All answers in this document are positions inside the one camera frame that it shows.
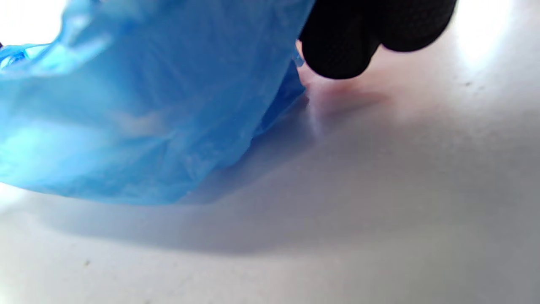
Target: black textured fabric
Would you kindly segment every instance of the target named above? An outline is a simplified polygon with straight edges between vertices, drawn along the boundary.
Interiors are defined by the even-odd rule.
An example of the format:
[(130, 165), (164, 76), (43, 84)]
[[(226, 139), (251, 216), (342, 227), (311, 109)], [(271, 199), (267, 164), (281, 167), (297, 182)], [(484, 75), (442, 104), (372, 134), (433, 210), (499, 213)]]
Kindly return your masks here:
[(317, 0), (300, 41), (307, 64), (333, 79), (361, 74), (380, 44), (415, 51), (445, 30), (456, 0)]

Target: blue plastic bag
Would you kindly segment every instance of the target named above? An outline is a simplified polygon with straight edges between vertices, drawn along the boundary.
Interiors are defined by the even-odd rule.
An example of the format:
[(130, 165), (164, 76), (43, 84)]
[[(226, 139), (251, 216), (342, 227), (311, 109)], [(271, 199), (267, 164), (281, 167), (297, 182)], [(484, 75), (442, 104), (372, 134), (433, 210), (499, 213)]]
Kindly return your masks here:
[(49, 45), (0, 50), (0, 182), (178, 201), (303, 93), (313, 0), (72, 0)]

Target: gloved hand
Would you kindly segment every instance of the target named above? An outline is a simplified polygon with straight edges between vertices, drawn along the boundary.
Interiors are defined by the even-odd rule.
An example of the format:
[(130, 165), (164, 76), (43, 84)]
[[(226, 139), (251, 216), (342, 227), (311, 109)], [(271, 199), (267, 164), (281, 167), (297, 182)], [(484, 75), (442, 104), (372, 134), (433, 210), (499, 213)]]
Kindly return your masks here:
[(409, 52), (435, 41), (456, 1), (317, 0), (300, 35), (304, 59), (323, 77), (356, 77), (380, 44)]

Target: white table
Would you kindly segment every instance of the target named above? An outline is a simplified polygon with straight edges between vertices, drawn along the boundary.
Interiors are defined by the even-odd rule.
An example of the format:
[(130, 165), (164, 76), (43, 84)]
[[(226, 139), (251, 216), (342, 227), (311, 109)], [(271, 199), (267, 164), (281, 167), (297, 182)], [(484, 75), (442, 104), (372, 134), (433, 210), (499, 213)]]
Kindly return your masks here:
[(309, 80), (184, 204), (0, 188), (0, 303), (538, 303), (539, 16), (462, 0), (430, 48)]

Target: blue plastic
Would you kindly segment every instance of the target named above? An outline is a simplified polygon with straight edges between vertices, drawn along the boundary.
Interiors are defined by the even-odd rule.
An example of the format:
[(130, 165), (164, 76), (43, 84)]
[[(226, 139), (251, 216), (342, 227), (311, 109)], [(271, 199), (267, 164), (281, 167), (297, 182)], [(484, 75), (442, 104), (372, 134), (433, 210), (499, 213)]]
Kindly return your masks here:
[(291, 58), (312, 5), (72, 0), (53, 43), (0, 50), (0, 182), (178, 201), (303, 93)]

